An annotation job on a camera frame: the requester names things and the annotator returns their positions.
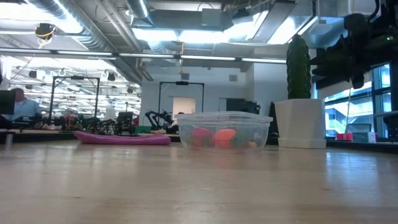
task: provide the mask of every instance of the red fruit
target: red fruit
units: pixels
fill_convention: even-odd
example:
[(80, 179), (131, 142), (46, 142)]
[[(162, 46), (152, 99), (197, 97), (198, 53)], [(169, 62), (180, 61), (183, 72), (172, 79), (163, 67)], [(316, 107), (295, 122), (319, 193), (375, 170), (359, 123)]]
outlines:
[(235, 137), (236, 131), (233, 129), (221, 129), (215, 134), (216, 147), (220, 149), (233, 149), (231, 140)]
[(214, 146), (213, 133), (206, 128), (195, 128), (191, 135), (191, 146)]

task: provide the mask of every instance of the blue shirt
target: blue shirt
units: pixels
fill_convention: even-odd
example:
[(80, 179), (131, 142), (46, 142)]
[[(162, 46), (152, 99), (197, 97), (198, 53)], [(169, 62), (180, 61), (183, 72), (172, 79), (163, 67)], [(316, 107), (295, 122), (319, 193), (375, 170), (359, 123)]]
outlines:
[(41, 113), (39, 104), (34, 100), (25, 99), (21, 102), (15, 102), (14, 115), (5, 115), (4, 117), (10, 121), (14, 121), (21, 116), (31, 117), (37, 113)]

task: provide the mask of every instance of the plastic lid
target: plastic lid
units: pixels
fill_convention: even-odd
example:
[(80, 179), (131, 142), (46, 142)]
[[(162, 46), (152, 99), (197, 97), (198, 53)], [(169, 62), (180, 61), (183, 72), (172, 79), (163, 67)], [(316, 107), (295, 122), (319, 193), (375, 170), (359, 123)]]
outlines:
[(177, 119), (208, 119), (215, 116), (235, 116), (239, 119), (256, 119), (260, 121), (271, 122), (274, 119), (268, 116), (241, 112), (241, 111), (224, 111), (224, 112), (206, 112), (196, 114), (176, 114), (174, 117)]

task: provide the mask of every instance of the white planter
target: white planter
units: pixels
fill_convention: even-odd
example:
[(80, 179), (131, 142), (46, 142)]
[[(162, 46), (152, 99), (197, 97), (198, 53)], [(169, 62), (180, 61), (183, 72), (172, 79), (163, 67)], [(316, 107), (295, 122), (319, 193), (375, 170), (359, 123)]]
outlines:
[(324, 149), (325, 103), (322, 100), (294, 99), (275, 103), (279, 146)]

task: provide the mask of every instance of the window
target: window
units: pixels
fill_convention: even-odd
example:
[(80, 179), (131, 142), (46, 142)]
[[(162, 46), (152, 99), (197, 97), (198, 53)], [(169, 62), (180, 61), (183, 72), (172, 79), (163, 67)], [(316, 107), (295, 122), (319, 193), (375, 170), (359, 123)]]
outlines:
[(377, 132), (379, 138), (388, 136), (382, 118), (375, 118), (374, 114), (390, 112), (392, 109), (390, 65), (374, 69), (371, 79), (360, 89), (352, 88), (351, 97), (350, 90), (345, 90), (325, 98), (326, 136), (334, 137), (338, 133), (345, 133), (346, 128), (348, 132), (370, 128)]
[(348, 124), (371, 124), (373, 128), (373, 103), (371, 97), (360, 98), (342, 103), (325, 106), (326, 136), (332, 137), (336, 134), (345, 133)]
[[(366, 93), (372, 90), (372, 82), (367, 82), (363, 85), (362, 88), (355, 90), (354, 88), (351, 89), (351, 96), (358, 95), (360, 93)], [(329, 102), (332, 100), (338, 100), (344, 97), (349, 97), (349, 90), (342, 91), (340, 93), (331, 95), (325, 98), (325, 102)]]
[(391, 112), (391, 93), (382, 95), (383, 112)]
[(381, 88), (390, 86), (390, 65), (383, 65), (379, 67), (381, 73)]

